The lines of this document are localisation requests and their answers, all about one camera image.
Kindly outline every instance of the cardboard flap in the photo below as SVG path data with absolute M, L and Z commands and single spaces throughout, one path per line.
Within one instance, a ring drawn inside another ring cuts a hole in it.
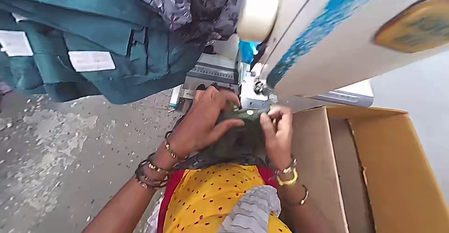
M 449 232 L 448 208 L 408 115 L 350 122 L 377 232 Z
M 336 106 L 326 106 L 327 114 L 330 118 L 368 118 L 368 117 L 379 117 L 379 116 L 392 116 L 397 114 L 407 114 L 407 111 L 385 109 L 377 107 L 357 107 L 349 105 L 336 105 Z
M 329 126 L 349 231 L 375 233 L 363 169 L 351 127 L 340 118 L 330 118 Z
M 299 179 L 309 189 L 310 197 L 329 221 L 333 232 L 347 233 L 325 107 L 293 114 L 292 152 L 298 161 Z

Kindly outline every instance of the white label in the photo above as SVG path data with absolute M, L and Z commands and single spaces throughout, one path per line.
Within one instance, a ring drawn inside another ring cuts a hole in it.
M 77 72 L 92 72 L 115 69 L 109 52 L 73 51 L 69 52 L 73 68 Z
M 8 56 L 33 56 L 30 43 L 23 31 L 0 30 L 0 51 Z

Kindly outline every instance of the concrete floor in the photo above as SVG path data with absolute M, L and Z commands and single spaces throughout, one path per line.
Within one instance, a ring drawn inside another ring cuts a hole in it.
M 0 233 L 78 233 L 181 116 L 170 91 L 113 105 L 8 93 L 0 114 Z

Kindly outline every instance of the yellow polka dot dress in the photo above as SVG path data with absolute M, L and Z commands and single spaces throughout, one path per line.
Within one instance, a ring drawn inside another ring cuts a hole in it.
M 217 232 L 247 190 L 264 184 L 256 166 L 221 164 L 186 170 L 168 204 L 163 231 Z M 268 230 L 291 232 L 273 213 Z

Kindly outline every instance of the dark green fabric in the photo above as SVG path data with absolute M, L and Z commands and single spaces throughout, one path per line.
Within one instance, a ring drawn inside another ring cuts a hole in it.
M 0 12 L 0 29 L 25 31 L 34 52 L 2 53 L 0 78 L 56 101 L 103 94 L 124 104 L 176 87 L 205 42 L 184 43 L 139 0 L 0 0 Z M 15 23 L 10 12 L 28 20 Z M 76 72 L 70 51 L 110 52 L 116 69 Z
M 239 118 L 245 122 L 244 127 L 233 128 L 201 152 L 180 163 L 178 169 L 206 169 L 221 163 L 237 163 L 240 165 L 268 166 L 265 154 L 265 138 L 259 119 L 264 111 L 239 110 L 222 114 L 217 123 L 229 118 Z

